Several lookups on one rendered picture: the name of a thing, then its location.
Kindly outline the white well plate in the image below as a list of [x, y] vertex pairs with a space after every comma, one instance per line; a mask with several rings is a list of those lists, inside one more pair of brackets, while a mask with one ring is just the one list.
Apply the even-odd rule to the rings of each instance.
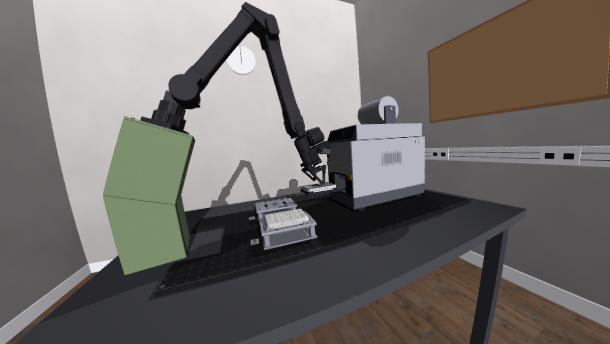
[[277, 229], [309, 221], [308, 216], [301, 209], [269, 214], [265, 215], [265, 218], [267, 229]]
[[320, 187], [320, 188], [314, 188], [314, 189], [309, 189], [305, 186], [303, 186], [303, 190], [306, 192], [320, 192], [320, 191], [326, 191], [326, 190], [332, 190], [333, 188], [336, 188], [336, 185], [332, 185], [332, 186], [326, 186], [326, 187]]

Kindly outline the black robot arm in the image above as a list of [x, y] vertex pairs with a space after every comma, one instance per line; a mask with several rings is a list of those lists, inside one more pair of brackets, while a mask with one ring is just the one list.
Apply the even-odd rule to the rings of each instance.
[[[266, 53], [282, 108], [283, 123], [291, 139], [296, 138], [294, 144], [298, 153], [311, 147], [308, 153], [312, 162], [320, 159], [318, 154], [330, 155], [330, 144], [328, 141], [324, 141], [324, 134], [320, 128], [305, 130], [304, 120], [297, 106], [282, 54], [280, 31], [275, 16], [247, 2], [244, 2], [236, 18], [199, 60], [184, 74], [174, 75], [169, 80], [169, 91], [165, 91], [164, 98], [160, 100], [158, 110], [153, 111], [151, 119], [141, 117], [140, 121], [187, 134], [188, 132], [184, 131], [186, 120], [183, 119], [186, 109], [200, 108], [200, 93], [250, 32], [260, 39], [262, 50]], [[290, 124], [288, 119], [290, 119]]]

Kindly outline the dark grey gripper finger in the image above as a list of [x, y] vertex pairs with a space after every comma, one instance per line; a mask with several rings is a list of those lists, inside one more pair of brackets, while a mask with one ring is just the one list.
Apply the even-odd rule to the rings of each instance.
[[316, 178], [315, 178], [314, 176], [312, 177], [311, 175], [309, 175], [309, 174], [306, 172], [305, 168], [301, 169], [301, 171], [302, 171], [302, 172], [304, 172], [304, 173], [305, 173], [305, 174], [306, 174], [306, 175], [307, 175], [307, 176], [308, 176], [308, 177], [309, 177], [311, 180], [313, 180], [313, 181], [315, 181], [315, 180], [316, 180]]
[[[322, 179], [323, 181], [321, 181], [319, 179], [319, 177], [316, 175], [316, 173], [322, 171]], [[321, 166], [321, 168], [319, 168], [318, 170], [314, 171], [314, 172], [310, 172], [310, 174], [312, 174], [322, 185], [325, 184], [325, 173], [326, 173], [326, 165]]]

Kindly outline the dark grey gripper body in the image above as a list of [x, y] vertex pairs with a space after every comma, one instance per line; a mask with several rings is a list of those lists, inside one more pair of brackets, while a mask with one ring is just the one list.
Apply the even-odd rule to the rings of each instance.
[[[314, 171], [318, 170], [319, 168], [321, 168], [321, 166], [317, 166], [315, 168], [313, 168], [313, 167], [316, 166], [317, 164], [321, 163], [322, 161], [321, 161], [321, 159], [318, 159], [318, 160], [312, 162], [310, 155], [308, 153], [309, 150], [311, 150], [311, 147], [304, 152], [300, 152], [301, 154], [299, 153], [301, 160], [303, 162], [300, 165], [301, 165], [301, 167], [304, 167], [306, 171], [314, 172]], [[302, 166], [302, 165], [304, 165], [304, 166]]]

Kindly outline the dark grey cylinder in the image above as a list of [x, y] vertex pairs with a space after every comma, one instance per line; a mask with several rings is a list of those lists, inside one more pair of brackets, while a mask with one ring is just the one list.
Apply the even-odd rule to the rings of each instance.
[[396, 106], [396, 118], [398, 116], [398, 105], [394, 98], [386, 96], [361, 106], [358, 110], [360, 124], [385, 124], [384, 106]]

